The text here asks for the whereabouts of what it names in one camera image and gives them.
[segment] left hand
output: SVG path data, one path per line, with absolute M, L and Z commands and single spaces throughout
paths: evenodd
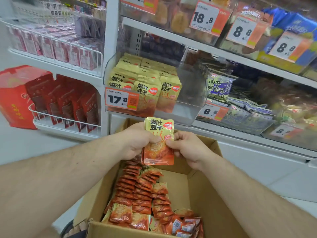
M 114 134 L 114 136 L 122 143 L 120 147 L 121 160 L 131 160 L 140 154 L 142 148 L 149 143 L 161 141 L 160 136 L 155 136 L 144 129 L 144 122 L 133 124 L 124 131 Z

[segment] right hand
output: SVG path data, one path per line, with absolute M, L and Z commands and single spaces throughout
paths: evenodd
M 174 141 L 166 140 L 166 145 L 174 149 L 175 156 L 183 156 L 191 168 L 200 171 L 203 171 L 208 159 L 216 155 L 191 132 L 175 133 Z

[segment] left arm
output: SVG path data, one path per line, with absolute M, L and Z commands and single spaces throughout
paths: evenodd
M 0 166 L 2 237 L 32 238 L 75 204 L 120 160 L 160 137 L 143 123 L 123 132 Z

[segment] open cardboard box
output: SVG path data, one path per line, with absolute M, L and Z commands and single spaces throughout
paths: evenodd
M 136 121 L 127 119 L 120 132 Z M 198 136 L 210 150 L 221 156 L 216 140 Z M 166 235 L 100 223 L 103 211 L 113 191 L 120 164 L 116 164 L 83 198 L 74 218 L 74 226 L 90 219 L 87 238 L 159 238 Z M 238 221 L 212 187 L 206 176 L 193 170 L 184 159 L 175 157 L 171 166 L 157 166 L 162 170 L 160 182 L 166 182 L 172 209 L 189 208 L 203 218 L 205 238 L 248 238 Z

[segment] hand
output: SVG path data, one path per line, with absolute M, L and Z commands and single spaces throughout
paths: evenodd
M 140 154 L 142 148 L 148 143 L 157 143 L 161 141 L 160 136 L 155 136 L 144 129 L 144 122 L 136 123 L 124 131 L 114 134 L 121 142 L 120 158 L 121 160 L 131 160 Z
M 174 141 L 167 140 L 166 145 L 174 149 L 175 156 L 183 156 L 193 169 L 203 171 L 213 153 L 195 134 L 179 131 L 174 134 Z

